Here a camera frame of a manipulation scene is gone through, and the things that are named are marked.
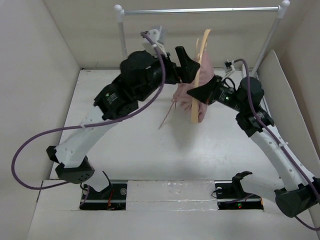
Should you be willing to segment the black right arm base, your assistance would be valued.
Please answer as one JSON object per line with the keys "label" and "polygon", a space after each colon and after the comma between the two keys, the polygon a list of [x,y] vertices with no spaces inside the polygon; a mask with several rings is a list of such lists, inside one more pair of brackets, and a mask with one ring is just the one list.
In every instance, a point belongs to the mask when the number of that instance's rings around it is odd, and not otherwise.
{"label": "black right arm base", "polygon": [[253,173],[243,171],[231,180],[215,180],[211,196],[217,200],[218,210],[264,210],[261,197],[243,190],[241,180]]}

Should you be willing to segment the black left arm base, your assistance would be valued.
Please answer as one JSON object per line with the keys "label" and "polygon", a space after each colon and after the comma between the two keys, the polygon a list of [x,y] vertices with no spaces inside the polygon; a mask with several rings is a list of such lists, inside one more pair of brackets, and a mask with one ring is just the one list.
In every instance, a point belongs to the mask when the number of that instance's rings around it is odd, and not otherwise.
{"label": "black left arm base", "polygon": [[92,187],[81,184],[81,199],[79,209],[83,211],[124,211],[127,199],[127,181],[112,181],[111,188],[102,196]]}

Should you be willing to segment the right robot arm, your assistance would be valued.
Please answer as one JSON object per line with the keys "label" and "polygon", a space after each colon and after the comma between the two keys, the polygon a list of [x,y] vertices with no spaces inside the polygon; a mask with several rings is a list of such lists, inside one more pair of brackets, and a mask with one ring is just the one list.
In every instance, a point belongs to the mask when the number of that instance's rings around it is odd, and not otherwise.
{"label": "right robot arm", "polygon": [[278,174],[271,178],[250,171],[238,173],[232,178],[232,193],[237,197],[254,194],[266,198],[276,203],[284,215],[295,218],[319,203],[320,180],[293,154],[273,119],[260,106],[264,93],[254,77],[243,78],[235,89],[226,87],[218,75],[205,85],[187,91],[203,104],[218,102],[237,111],[237,124],[264,152]]}

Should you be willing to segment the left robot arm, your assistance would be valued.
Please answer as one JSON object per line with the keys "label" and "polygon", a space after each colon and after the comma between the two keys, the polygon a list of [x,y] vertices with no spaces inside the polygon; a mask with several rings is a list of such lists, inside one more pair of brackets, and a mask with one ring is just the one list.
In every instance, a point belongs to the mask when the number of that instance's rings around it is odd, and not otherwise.
{"label": "left robot arm", "polygon": [[163,84],[192,82],[200,64],[187,55],[184,47],[177,46],[175,51],[180,66],[168,54],[157,58],[145,50],[135,51],[121,62],[120,74],[95,97],[80,128],[64,142],[47,148],[50,160],[58,164],[55,172],[60,180],[85,184],[103,199],[111,194],[109,178],[95,171],[87,153],[107,131],[141,111],[138,103]]}

